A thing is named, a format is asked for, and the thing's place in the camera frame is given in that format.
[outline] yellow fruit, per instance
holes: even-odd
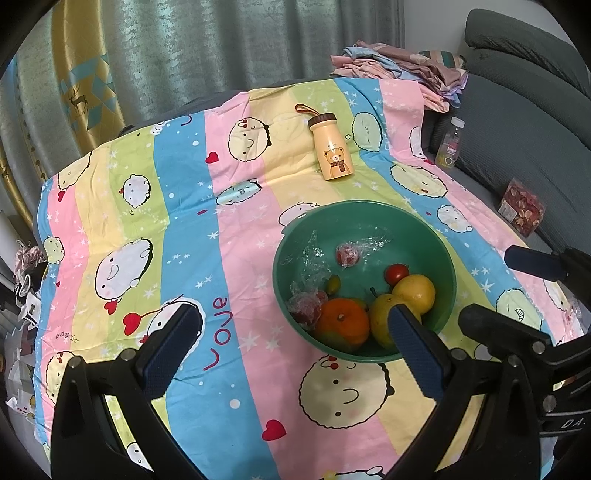
[[[331,275],[326,282],[326,288],[324,291],[328,295],[334,295],[340,290],[340,277],[338,275]]]
[[[392,294],[410,302],[419,315],[425,315],[435,303],[435,286],[425,275],[409,275],[399,281]]]
[[[376,341],[384,348],[392,348],[395,346],[394,340],[392,340],[392,337],[388,332],[388,313],[392,307],[401,303],[408,307],[419,322],[421,321],[421,316],[408,300],[392,295],[391,293],[380,295],[374,300],[369,308],[369,326],[371,328],[371,333]]]

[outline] bear print bottle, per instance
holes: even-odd
[[[316,110],[302,104],[295,106],[299,113],[312,113],[308,120],[308,127],[314,135],[316,156],[325,180],[334,180],[352,174],[353,161],[347,148],[347,143],[336,125],[333,113],[318,113]]]

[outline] gray curtain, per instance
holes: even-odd
[[[125,124],[213,92],[326,77],[329,56],[360,39],[404,46],[403,0],[93,1]],[[33,215],[44,179],[86,153],[60,92],[51,16],[0,82],[0,138]],[[6,203],[2,192],[0,209],[14,212]]]
[[[401,0],[104,0],[103,23],[132,124],[208,93],[327,76],[346,45],[404,38]]]

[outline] yellow patterned fabric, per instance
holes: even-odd
[[[53,11],[53,54],[61,100],[82,153],[125,123],[115,92],[99,0],[63,0]]]

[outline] tangerine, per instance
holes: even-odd
[[[365,343],[369,333],[369,317],[357,302],[332,299],[322,305],[312,335],[326,346],[351,353]]]

